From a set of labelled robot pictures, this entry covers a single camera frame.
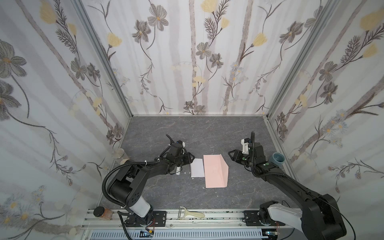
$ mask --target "black jar lid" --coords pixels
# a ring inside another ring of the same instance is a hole
[[[100,217],[101,215],[103,215],[104,210],[104,207],[98,206],[97,208],[95,208],[95,210],[93,210],[93,215],[95,215],[95,217]]]

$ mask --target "vegetable peeler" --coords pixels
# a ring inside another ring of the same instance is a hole
[[[201,212],[190,212],[185,207],[181,207],[180,206],[179,214],[178,214],[177,218],[178,219],[183,219],[183,218],[185,218],[188,215],[191,215],[191,216],[194,216],[194,217],[197,217],[197,218],[204,218],[205,217],[204,213],[201,213]]]

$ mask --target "gray marble surface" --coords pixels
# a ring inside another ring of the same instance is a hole
[[[190,177],[190,166],[181,175],[159,175],[150,178],[142,196],[155,209],[242,209],[276,200],[295,204],[273,185],[255,178],[244,167],[231,161],[228,152],[242,149],[240,140],[255,131],[267,158],[276,151],[262,117],[133,117],[122,143],[127,155],[135,161],[152,161],[169,144],[166,134],[174,141],[186,143],[187,151],[196,158],[222,154],[229,166],[228,186],[205,188],[205,178]],[[119,206],[104,197],[101,205],[110,209]]]

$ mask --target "paper scrap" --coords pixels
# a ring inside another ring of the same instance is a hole
[[[195,158],[190,164],[191,166],[191,177],[204,177],[204,165],[203,159]]]
[[[204,155],[204,173],[206,188],[228,185],[228,165],[221,154]]]

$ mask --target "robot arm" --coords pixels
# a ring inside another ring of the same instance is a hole
[[[123,203],[128,212],[135,213],[138,222],[143,225],[151,222],[153,212],[152,206],[141,196],[147,180],[157,175],[169,174],[175,167],[190,164],[195,159],[195,156],[184,148],[184,142],[174,142],[169,135],[167,137],[170,139],[170,144],[155,158],[157,161],[155,164],[131,163],[132,165],[120,168],[106,189],[108,195]]]
[[[346,235],[335,199],[328,194],[321,195],[310,190],[286,175],[274,163],[267,162],[263,147],[254,142],[254,134],[252,132],[251,139],[244,139],[249,142],[248,154],[243,154],[244,150],[228,153],[232,161],[251,167],[255,177],[279,188],[301,209],[297,211],[271,201],[260,206],[260,220],[284,222],[303,232],[309,240],[334,240]]]

